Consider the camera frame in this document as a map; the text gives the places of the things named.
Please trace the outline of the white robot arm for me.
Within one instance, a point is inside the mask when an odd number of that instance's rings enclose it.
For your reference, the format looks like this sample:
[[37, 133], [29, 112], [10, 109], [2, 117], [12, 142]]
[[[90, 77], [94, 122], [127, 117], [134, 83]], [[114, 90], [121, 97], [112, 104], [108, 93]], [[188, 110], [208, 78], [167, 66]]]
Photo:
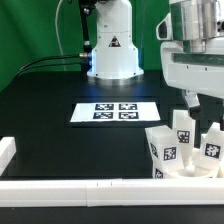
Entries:
[[[88, 77], [121, 84], [141, 76], [130, 1], [98, 0], [96, 9], [97, 44]], [[156, 36], [164, 79], [182, 91], [192, 118], [200, 116], [200, 94], [224, 100], [224, 0], [169, 0]]]

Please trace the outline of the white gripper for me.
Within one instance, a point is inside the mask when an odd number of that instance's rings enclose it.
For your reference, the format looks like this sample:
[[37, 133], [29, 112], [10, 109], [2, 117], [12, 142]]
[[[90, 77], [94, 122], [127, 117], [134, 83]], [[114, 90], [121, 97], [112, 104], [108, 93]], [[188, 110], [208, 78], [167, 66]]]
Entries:
[[224, 40], [209, 40], [205, 53], [187, 54], [178, 42], [161, 44], [162, 70], [166, 83], [182, 90], [189, 116], [202, 118], [198, 95], [224, 99]]

